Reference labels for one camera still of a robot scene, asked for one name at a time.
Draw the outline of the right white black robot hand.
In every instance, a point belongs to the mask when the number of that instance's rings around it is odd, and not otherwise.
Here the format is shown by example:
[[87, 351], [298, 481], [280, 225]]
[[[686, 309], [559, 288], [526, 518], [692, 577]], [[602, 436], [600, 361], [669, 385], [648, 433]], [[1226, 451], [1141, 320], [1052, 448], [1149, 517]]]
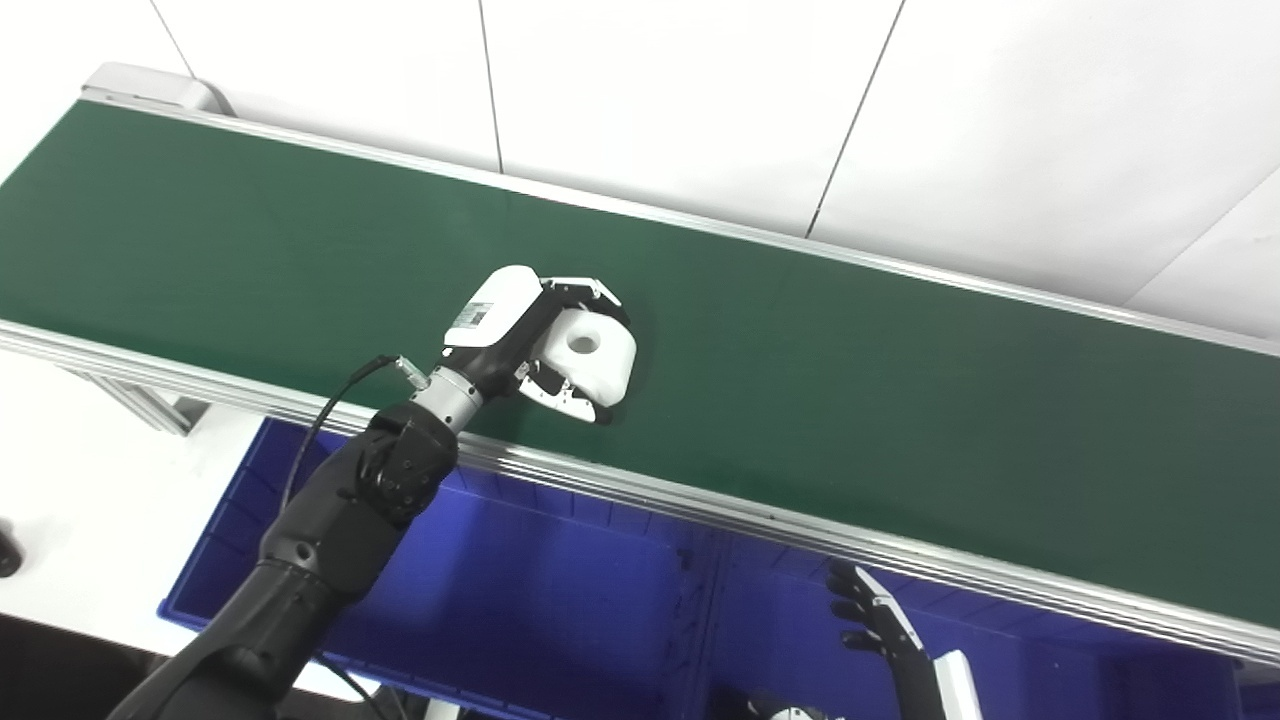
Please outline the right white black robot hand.
[[713, 664], [707, 716], [980, 719], [969, 659], [925, 647], [906, 609], [863, 565], [831, 559], [818, 582], [781, 580], [740, 609]]

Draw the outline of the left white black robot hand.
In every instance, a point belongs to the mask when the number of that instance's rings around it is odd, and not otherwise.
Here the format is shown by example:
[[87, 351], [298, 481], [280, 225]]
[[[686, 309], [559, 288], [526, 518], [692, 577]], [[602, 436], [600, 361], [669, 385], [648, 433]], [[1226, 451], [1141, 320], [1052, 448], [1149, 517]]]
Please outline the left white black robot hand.
[[456, 316], [442, 360], [413, 401], [453, 432], [512, 395], [608, 425], [626, 396], [636, 348], [622, 302], [600, 281], [503, 266]]

